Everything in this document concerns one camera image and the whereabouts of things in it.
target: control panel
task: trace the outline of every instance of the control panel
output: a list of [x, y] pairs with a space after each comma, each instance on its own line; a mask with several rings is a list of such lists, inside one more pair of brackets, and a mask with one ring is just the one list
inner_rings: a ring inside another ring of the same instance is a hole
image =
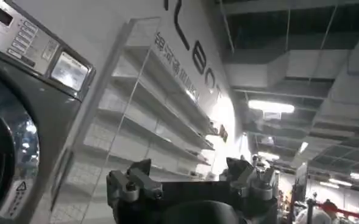
[[59, 43], [0, 1], [0, 51], [43, 75]]
[[44, 32], [26, 16], [0, 0], [0, 52], [80, 98], [86, 91], [85, 80], [91, 80], [89, 74], [93, 68], [68, 49], [57, 37]]

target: ceiling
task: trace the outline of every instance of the ceiling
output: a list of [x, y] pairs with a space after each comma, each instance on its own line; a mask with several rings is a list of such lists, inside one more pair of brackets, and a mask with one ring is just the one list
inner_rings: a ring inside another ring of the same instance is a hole
[[[359, 0], [223, 3], [224, 65], [251, 146], [280, 155], [286, 169], [305, 162], [319, 177], [359, 173]], [[265, 119], [247, 107], [254, 99], [295, 111]]]

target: button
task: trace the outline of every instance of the button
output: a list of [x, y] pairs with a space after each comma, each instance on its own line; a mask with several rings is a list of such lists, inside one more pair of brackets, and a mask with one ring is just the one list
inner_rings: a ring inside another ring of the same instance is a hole
[[8, 49], [7, 50], [7, 53], [11, 54], [12, 56], [18, 58], [18, 59], [21, 59], [21, 55], [19, 53], [17, 53], [16, 51], [14, 51], [13, 49]]
[[17, 48], [18, 50], [20, 50], [21, 52], [24, 52], [26, 51], [26, 47], [23, 46], [22, 44], [19, 44], [18, 42], [14, 41], [12, 44], [11, 44], [13, 47]]
[[37, 27], [33, 26], [33, 24], [31, 24], [31, 23], [28, 22], [28, 21], [25, 21], [23, 24], [24, 24], [27, 28], [29, 28], [30, 30], [32, 30], [34, 33], [36, 33], [37, 30], [38, 30]]
[[23, 32], [25, 32], [25, 33], [28, 33], [30, 36], [31, 36], [31, 38], [33, 38], [34, 37], [34, 35], [35, 35], [35, 33], [32, 31], [32, 30], [30, 30], [30, 29], [28, 29], [28, 28], [26, 28], [26, 27], [21, 27], [21, 30], [23, 31]]
[[25, 56], [22, 56], [22, 57], [21, 57], [21, 61], [23, 61], [25, 64], [29, 65], [30, 67], [34, 67], [34, 66], [35, 66], [35, 62], [32, 61], [32, 60], [30, 60], [30, 59], [28, 59], [28, 58], [25, 57]]
[[25, 38], [27, 41], [32, 42], [33, 36], [31, 36], [30, 34], [20, 31], [18, 32], [18, 35]]
[[21, 37], [15, 37], [15, 41], [18, 42], [19, 44], [22, 44], [24, 47], [28, 48], [30, 43], [27, 42], [27, 40], [25, 40], [24, 38]]
[[44, 52], [43, 52], [43, 59], [49, 61], [52, 57], [52, 55], [54, 54], [54, 52], [57, 49], [58, 44], [55, 41], [49, 41], [48, 45], [46, 46]]

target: warning label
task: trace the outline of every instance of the warning label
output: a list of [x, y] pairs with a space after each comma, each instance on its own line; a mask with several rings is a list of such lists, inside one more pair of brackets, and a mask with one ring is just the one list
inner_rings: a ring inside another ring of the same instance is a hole
[[26, 191], [25, 181], [22, 181], [22, 183], [17, 187], [16, 191]]

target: white shelving unit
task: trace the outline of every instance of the white shelving unit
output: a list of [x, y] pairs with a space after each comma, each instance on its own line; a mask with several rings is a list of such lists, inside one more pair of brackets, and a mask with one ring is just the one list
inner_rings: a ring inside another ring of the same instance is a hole
[[[129, 46], [125, 48], [125, 54], [143, 64], [149, 46]], [[186, 93], [183, 84], [167, 70], [154, 51], [150, 51], [149, 58], [144, 67], [144, 73], [159, 83], [170, 96], [170, 98], [187, 113], [190, 121], [202, 131], [207, 131], [210, 125], [209, 117], [202, 111], [199, 105]]]
[[155, 114], [158, 114], [161, 120], [170, 124], [170, 126], [178, 130], [196, 146], [202, 149], [214, 150], [213, 146], [211, 146], [202, 135], [191, 128], [190, 125], [181, 119], [173, 110], [168, 108], [165, 103], [148, 90], [142, 82], [137, 83], [136, 77], [114, 76], [112, 79], [114, 87], [121, 88], [129, 94], [132, 92], [133, 87], [137, 85], [133, 100], [144, 104], [145, 107], [148, 107]]
[[[100, 164], [101, 160], [96, 158], [104, 158], [107, 156], [107, 151], [96, 147], [91, 147], [88, 145], [84, 145], [83, 147], [79, 148], [78, 151], [82, 153], [82, 156], [79, 156], [81, 161], [95, 166], [101, 165]], [[118, 168], [121, 170], [127, 169], [132, 163], [136, 162], [130, 159], [122, 158], [112, 153], [108, 154], [108, 161], [111, 164], [118, 165]], [[178, 171], [168, 170], [163, 167], [157, 166], [155, 164], [152, 164], [151, 166], [151, 173], [162, 173], [168, 175], [175, 175], [179, 177], [185, 177], [191, 180], [201, 180], [199, 177], [191, 176], [188, 173], [181, 173]]]
[[105, 109], [98, 109], [98, 116], [100, 116], [103, 119], [108, 120], [109, 122], [114, 122], [118, 124], [124, 116], [124, 120], [122, 123], [122, 128], [126, 128], [130, 131], [134, 131], [138, 133], [140, 136], [147, 137], [150, 141], [156, 142], [157, 144], [161, 145], [164, 149], [170, 150], [173, 153], [179, 154], [180, 156], [192, 160], [194, 162], [197, 162], [199, 164], [204, 164], [210, 166], [208, 162], [205, 160], [197, 157], [194, 154], [191, 154], [189, 151], [180, 148], [179, 146], [175, 145], [171, 140], [166, 139], [152, 130], [140, 125], [139, 123], [135, 122], [132, 118], [128, 117], [128, 115], [119, 112], [119, 111], [111, 111], [111, 110], [105, 110]]

